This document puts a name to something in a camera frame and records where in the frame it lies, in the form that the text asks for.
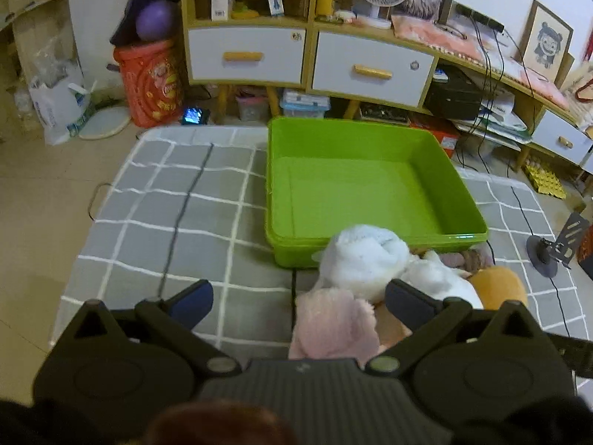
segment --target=white plush toy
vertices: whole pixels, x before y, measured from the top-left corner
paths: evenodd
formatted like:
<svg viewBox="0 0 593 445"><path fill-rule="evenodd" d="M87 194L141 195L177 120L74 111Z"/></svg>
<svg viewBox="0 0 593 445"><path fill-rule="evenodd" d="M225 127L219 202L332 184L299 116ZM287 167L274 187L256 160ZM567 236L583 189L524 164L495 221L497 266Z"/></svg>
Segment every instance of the white plush toy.
<svg viewBox="0 0 593 445"><path fill-rule="evenodd" d="M424 254L423 259L417 258L411 261L399 279L435 300L457 296L470 303L474 309L484 309L472 284L460 276L462 273L465 271L453 269L441 263L438 254L429 250Z"/></svg>
<svg viewBox="0 0 593 445"><path fill-rule="evenodd" d="M411 258L407 244L395 233L356 225L331 238L313 290L342 288L356 298L378 303L385 297L387 283L401 274Z"/></svg>

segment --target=wooden drawer handle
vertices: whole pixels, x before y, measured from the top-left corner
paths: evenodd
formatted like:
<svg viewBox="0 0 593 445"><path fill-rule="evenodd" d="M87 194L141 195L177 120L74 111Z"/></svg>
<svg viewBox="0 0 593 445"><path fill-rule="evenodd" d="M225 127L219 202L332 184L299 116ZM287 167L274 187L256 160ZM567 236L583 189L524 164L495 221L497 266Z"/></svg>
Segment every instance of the wooden drawer handle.
<svg viewBox="0 0 593 445"><path fill-rule="evenodd" d="M352 70L354 70L358 75L364 75L365 77L373 77L381 80L391 80L391 77L393 77L393 73L391 73L389 70L372 69L370 67L365 67L364 65L356 64L352 67Z"/></svg>
<svg viewBox="0 0 593 445"><path fill-rule="evenodd" d="M224 52L225 62L259 62L263 58L262 52Z"/></svg>
<svg viewBox="0 0 593 445"><path fill-rule="evenodd" d="M572 149L572 142L569 141L568 139L565 139L564 137L560 136L560 137L558 137L558 142L560 142L561 145L564 145L564 147L568 147L569 149Z"/></svg>

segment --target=red box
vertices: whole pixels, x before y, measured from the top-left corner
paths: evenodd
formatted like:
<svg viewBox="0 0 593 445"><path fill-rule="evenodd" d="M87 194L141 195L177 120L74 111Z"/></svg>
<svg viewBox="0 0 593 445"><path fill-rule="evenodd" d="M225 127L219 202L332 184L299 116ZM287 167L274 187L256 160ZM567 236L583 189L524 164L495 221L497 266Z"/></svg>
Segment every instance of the red box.
<svg viewBox="0 0 593 445"><path fill-rule="evenodd" d="M445 154L449 158L453 156L453 151L457 145L460 133L451 122L444 118L432 117L432 115L410 112L410 127L428 130L428 132L437 138Z"/></svg>

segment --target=gray checkered tablecloth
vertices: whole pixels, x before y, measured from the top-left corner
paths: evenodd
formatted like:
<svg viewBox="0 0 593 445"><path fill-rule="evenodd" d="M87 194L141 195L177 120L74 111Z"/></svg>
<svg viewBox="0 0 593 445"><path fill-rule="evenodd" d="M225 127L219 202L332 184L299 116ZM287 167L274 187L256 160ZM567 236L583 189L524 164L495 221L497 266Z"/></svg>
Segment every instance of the gray checkered tablecloth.
<svg viewBox="0 0 593 445"><path fill-rule="evenodd" d="M122 165L73 265L52 342L85 300L99 298L111 309L126 309L156 295L176 217L212 143L180 223L163 297L208 279L215 303L195 332L243 363L255 356L286 357L291 271L274 264L264 235L267 138L265 127L167 127L145 133ZM511 186L533 232L553 238L533 192L513 179L459 172L488 224L497 263L527 285L529 309L543 329L565 334L556 292L526 255L530 232ZM316 274L299 271L297 291L309 290ZM571 336L588 339L570 272L560 267L555 283ZM591 383L579 384L588 395Z"/></svg>

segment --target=triangular cutout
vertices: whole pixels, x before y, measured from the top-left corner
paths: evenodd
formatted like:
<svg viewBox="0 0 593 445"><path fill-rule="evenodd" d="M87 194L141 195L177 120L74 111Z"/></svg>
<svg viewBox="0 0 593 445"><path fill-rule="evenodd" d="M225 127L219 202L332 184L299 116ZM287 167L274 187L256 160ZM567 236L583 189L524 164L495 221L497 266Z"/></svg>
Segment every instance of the triangular cutout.
<svg viewBox="0 0 593 445"><path fill-rule="evenodd" d="M104 334L107 334L107 328L105 328L103 320L98 313L92 311L84 317L84 321L76 331L74 339L90 338Z"/></svg>
<svg viewBox="0 0 593 445"><path fill-rule="evenodd" d="M529 329L529 325L523 320L523 316L517 311L511 313L502 330L502 334L507 336L520 336L523 338L533 338L533 333Z"/></svg>

